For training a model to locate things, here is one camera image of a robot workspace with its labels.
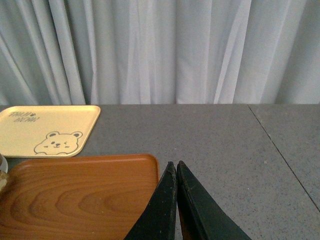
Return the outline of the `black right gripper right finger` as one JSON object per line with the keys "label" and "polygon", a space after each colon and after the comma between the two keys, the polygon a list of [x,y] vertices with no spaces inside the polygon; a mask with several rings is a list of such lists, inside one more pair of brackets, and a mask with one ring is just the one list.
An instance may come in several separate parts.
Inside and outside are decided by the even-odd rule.
{"label": "black right gripper right finger", "polygon": [[187,165],[177,165],[177,204],[184,240],[249,240],[220,208]]}

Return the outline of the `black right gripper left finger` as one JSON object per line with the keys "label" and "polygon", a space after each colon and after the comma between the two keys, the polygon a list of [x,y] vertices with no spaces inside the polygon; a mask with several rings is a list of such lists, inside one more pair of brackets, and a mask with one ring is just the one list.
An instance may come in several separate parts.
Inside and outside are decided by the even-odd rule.
{"label": "black right gripper left finger", "polygon": [[177,213],[177,172],[168,162],[145,210],[125,236],[126,240],[173,240]]}

